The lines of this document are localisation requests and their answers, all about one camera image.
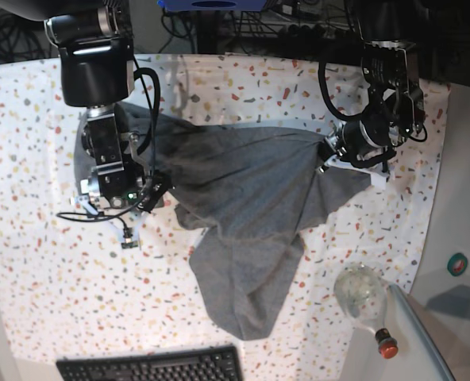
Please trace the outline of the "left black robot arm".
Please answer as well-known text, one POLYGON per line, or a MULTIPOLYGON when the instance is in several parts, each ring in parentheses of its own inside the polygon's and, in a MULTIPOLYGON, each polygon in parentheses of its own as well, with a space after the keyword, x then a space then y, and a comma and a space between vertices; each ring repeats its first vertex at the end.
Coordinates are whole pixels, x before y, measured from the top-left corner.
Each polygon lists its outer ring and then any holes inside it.
POLYGON ((388 175, 398 147, 428 138, 414 41, 422 21, 421 7, 416 1, 347 1, 345 12, 360 36, 360 67, 368 84, 368 104, 352 115, 333 104, 326 79, 327 59, 355 43, 332 43, 318 62, 318 82, 327 110, 341 127, 320 143, 318 170, 344 167, 369 173, 381 170, 388 175))

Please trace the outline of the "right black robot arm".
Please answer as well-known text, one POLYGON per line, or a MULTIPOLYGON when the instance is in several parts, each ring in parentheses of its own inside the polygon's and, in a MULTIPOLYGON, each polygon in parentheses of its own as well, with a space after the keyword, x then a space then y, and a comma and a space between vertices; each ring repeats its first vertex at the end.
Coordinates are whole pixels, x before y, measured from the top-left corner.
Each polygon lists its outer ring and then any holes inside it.
POLYGON ((68 106, 86 113, 77 132, 74 160, 87 216, 109 220, 163 205, 170 178, 157 166, 160 82, 137 64, 127 1, 0 1, 5 13, 42 22, 60 58, 68 106), (152 80, 148 128, 131 125, 123 100, 136 81, 152 80))

